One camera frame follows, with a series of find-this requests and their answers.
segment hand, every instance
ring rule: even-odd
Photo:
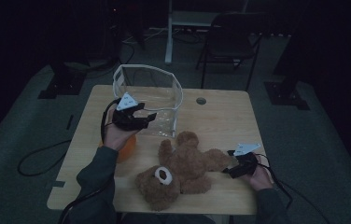
[[[255,156],[260,163],[260,156]],[[253,175],[243,175],[241,178],[248,182],[255,191],[274,187],[266,169],[260,165],[257,166]]]
[[[112,114],[114,110],[108,111],[108,120],[112,120]],[[115,124],[109,124],[105,127],[105,139],[103,145],[106,147],[110,147],[116,151],[123,149],[127,140],[140,132],[139,130],[136,131],[123,131],[122,129],[118,128]]]

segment wooden table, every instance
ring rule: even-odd
[[[234,150],[238,143],[260,143],[257,153],[265,154],[260,131],[249,96],[244,91],[184,89],[184,101],[179,107],[177,132],[193,131],[199,136],[199,149]],[[196,99],[206,99],[198,105]],[[98,85],[91,92],[65,156],[57,181],[63,187],[53,187],[48,208],[64,209],[80,191],[76,181],[79,171],[87,166],[100,142],[100,121],[107,104],[114,99],[112,86]],[[152,212],[134,185],[140,172],[159,164],[158,148],[163,137],[137,135],[135,153],[119,163],[115,173],[114,205],[118,212]],[[256,213],[254,191],[241,179],[231,179],[223,173],[207,173],[212,188],[205,194],[180,195],[163,213],[253,215]]]

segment clear plastic container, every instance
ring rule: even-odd
[[[113,91],[116,98],[128,92],[145,109],[134,112],[136,118],[157,113],[141,134],[175,137],[176,118],[183,92],[173,73],[144,64],[122,64],[114,74]]]

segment black chair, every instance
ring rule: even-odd
[[[235,64],[237,62],[237,65],[234,66],[234,69],[237,69],[243,60],[252,58],[253,62],[246,83],[246,91],[248,91],[260,50],[260,40],[266,32],[266,23],[265,13],[226,12],[218,14],[213,19],[205,37],[204,48],[196,64],[196,69],[199,69],[201,62],[204,64],[201,89],[204,88],[207,63]]]

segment dark background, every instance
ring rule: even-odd
[[[208,11],[218,3],[221,10],[237,3],[174,1],[177,9]],[[249,11],[270,13],[275,35],[292,35],[274,72],[315,88],[351,156],[351,1],[250,2]],[[161,0],[0,0],[0,122],[43,66],[53,60],[86,63],[112,57],[117,42],[111,26],[165,27],[167,8]]]

